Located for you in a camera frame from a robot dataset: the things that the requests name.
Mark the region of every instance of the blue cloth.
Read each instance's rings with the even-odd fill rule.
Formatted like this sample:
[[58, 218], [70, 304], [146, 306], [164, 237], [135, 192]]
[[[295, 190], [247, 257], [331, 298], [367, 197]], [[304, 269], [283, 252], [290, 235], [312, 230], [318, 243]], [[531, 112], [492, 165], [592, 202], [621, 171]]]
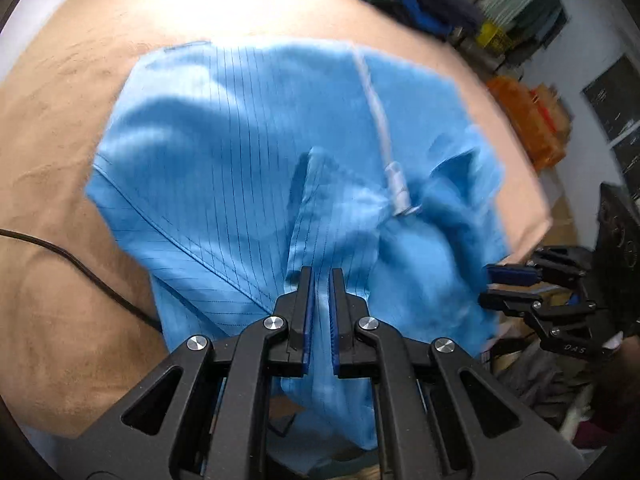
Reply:
[[363, 448], [370, 386], [332, 375], [328, 273], [405, 335], [478, 353], [494, 330], [477, 294], [506, 253], [493, 206], [502, 169], [449, 81], [362, 49], [394, 158], [420, 210], [393, 218], [354, 46], [194, 43], [133, 68], [98, 146], [87, 195], [152, 280], [174, 349], [235, 335], [315, 273], [309, 374], [281, 388]]

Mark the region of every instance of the silver screw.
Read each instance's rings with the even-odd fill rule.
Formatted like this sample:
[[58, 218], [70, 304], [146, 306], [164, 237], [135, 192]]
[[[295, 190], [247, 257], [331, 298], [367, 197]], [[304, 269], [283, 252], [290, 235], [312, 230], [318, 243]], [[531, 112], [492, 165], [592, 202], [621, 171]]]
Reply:
[[443, 354], [450, 354], [456, 349], [456, 344], [447, 337], [436, 339], [436, 341], [433, 342], [433, 345], [436, 347], [438, 352], [442, 352]]
[[187, 341], [187, 348], [196, 352], [202, 350], [206, 345], [207, 338], [203, 335], [192, 335]]
[[375, 317], [365, 316], [358, 320], [358, 326], [363, 330], [375, 330], [380, 326], [380, 322]]
[[284, 326], [284, 320], [280, 316], [269, 316], [262, 324], [267, 330], [277, 330]]

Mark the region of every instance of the black cable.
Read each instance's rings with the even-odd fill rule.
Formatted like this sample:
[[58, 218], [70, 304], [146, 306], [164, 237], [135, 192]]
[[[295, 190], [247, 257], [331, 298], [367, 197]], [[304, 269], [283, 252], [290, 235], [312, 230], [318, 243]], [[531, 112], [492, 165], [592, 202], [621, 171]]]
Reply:
[[124, 309], [128, 310], [134, 316], [136, 316], [143, 323], [148, 324], [151, 328], [162, 333], [162, 325], [157, 319], [152, 318], [149, 314], [146, 314], [142, 311], [142, 309], [136, 307], [134, 304], [129, 303], [125, 298], [123, 298], [120, 294], [118, 294], [115, 290], [113, 290], [109, 285], [107, 285], [103, 280], [101, 280], [98, 276], [96, 276], [89, 267], [87, 267], [84, 263], [78, 260], [73, 254], [71, 254], [66, 249], [57, 246], [56, 244], [52, 244], [51, 242], [47, 242], [46, 240], [41, 240], [40, 238], [36, 238], [35, 236], [29, 236], [23, 233], [19, 233], [16, 231], [10, 231], [9, 229], [0, 229], [0, 236], [5, 236], [7, 238], [15, 238], [16, 240], [22, 240], [23, 242], [28, 242], [30, 244], [38, 245], [40, 247], [44, 247], [53, 253], [62, 256], [66, 260], [70, 261], [76, 269], [82, 272], [86, 277], [88, 277], [94, 285], [96, 285], [101, 291], [103, 291], [107, 296], [109, 296], [112, 300], [116, 301], [120, 306]]

